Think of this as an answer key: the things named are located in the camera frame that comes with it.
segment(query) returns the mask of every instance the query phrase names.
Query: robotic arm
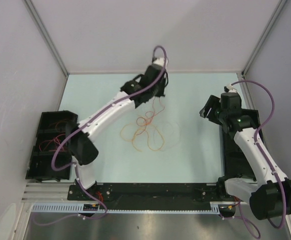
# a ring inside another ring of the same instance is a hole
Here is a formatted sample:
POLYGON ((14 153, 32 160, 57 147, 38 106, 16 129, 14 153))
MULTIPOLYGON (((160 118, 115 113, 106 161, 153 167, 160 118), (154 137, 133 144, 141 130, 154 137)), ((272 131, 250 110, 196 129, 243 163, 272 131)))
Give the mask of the robotic arm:
POLYGON ((257 219, 270 219, 283 214, 281 185, 286 200, 286 214, 291 214, 291 180, 277 166, 259 134, 255 135, 257 126, 251 117, 252 111, 255 110, 242 109, 240 95, 231 85, 224 90, 225 93, 222 93, 220 98, 210 96, 200 111, 200 116, 222 126, 223 132, 229 135, 244 153, 257 181, 255 185, 245 182, 242 178, 226 179, 226 193, 249 203, 257 219))
POLYGON ((161 78, 148 90, 141 94, 133 95, 149 87, 160 75, 164 65, 167 65, 167 63, 168 60, 166 60, 165 64, 164 58, 153 59, 152 64, 148 66, 144 74, 139 74, 134 79, 126 82, 116 96, 99 111, 80 121, 78 124, 74 122, 67 124, 66 136, 83 127, 80 132, 68 141, 68 148, 74 155, 73 160, 77 166, 78 177, 85 189, 90 188, 96 183, 95 176, 93 175, 93 161, 99 154, 98 149, 94 145, 97 136, 123 114, 136 109, 142 103, 148 102, 153 97, 165 96, 165 87, 168 84, 168 74, 166 71, 164 71, 161 78))

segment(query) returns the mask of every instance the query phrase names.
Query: wall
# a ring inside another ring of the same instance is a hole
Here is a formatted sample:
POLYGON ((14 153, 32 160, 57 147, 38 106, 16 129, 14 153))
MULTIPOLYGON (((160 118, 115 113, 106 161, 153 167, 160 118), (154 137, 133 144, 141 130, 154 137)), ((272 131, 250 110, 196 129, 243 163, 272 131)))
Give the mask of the wall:
POLYGON ((21 200, 41 112, 56 110, 65 82, 23 2, 0 0, 0 216, 21 200))
MULTIPOLYGON (((273 94, 275 112, 264 128, 269 151, 291 179, 291 1, 247 74, 248 80, 264 84, 273 94)), ((263 121, 271 102, 257 86, 249 86, 255 107, 263 121)))
POLYGON ((170 72, 241 71, 278 2, 33 0, 71 74, 144 71, 157 44, 170 72))

